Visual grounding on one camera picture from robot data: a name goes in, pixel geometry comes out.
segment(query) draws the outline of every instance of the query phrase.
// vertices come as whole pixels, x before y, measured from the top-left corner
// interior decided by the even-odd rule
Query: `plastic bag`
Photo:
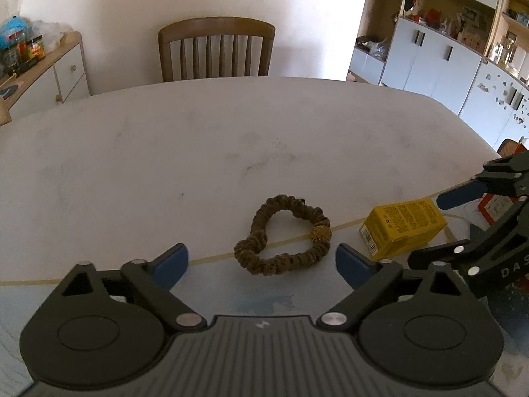
[[[30,25],[30,37],[42,36],[46,53],[57,49],[60,39],[69,31],[72,31],[71,27],[58,22],[33,21]]]
[[[389,47],[386,41],[384,40],[382,42],[373,43],[370,47],[369,55],[385,60],[388,55],[388,51]]]

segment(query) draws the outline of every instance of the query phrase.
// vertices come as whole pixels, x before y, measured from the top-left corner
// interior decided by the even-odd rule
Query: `gold bead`
[[[318,242],[322,240],[329,242],[331,240],[331,237],[332,237],[332,231],[329,227],[325,225],[317,225],[310,232],[310,239],[313,242]]]

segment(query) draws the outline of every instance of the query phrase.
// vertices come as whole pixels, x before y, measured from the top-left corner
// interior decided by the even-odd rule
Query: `glass jar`
[[[512,57],[514,56],[514,52],[518,46],[516,46],[514,40],[512,40],[510,37],[504,37],[502,39],[502,45],[502,56],[499,59],[498,65],[502,68],[505,68],[505,66],[512,61]]]
[[[3,60],[7,75],[12,76],[13,73],[18,73],[22,60],[20,59],[19,47],[17,43],[12,44],[4,51]]]
[[[35,37],[26,43],[27,60],[37,58],[39,61],[44,58],[44,42],[42,36]]]

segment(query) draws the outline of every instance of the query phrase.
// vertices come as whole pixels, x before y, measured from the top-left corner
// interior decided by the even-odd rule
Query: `barcode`
[[[371,233],[369,232],[368,228],[365,225],[361,226],[360,235],[362,236],[364,242],[366,243],[367,249],[369,250],[371,257],[373,255],[376,255],[378,252],[377,244],[373,240]]]

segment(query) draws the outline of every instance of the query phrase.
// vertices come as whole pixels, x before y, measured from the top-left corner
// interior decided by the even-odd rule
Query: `brown hair tie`
[[[310,221],[314,228],[310,233],[313,246],[303,253],[289,255],[284,253],[274,258],[259,258],[268,242],[266,224],[280,210],[290,210],[296,218]],[[289,270],[310,267],[329,252],[332,237],[329,218],[323,215],[319,207],[305,206],[305,200],[285,194],[266,200],[253,217],[250,235],[235,245],[235,257],[239,264],[252,273],[265,276],[281,275]]]

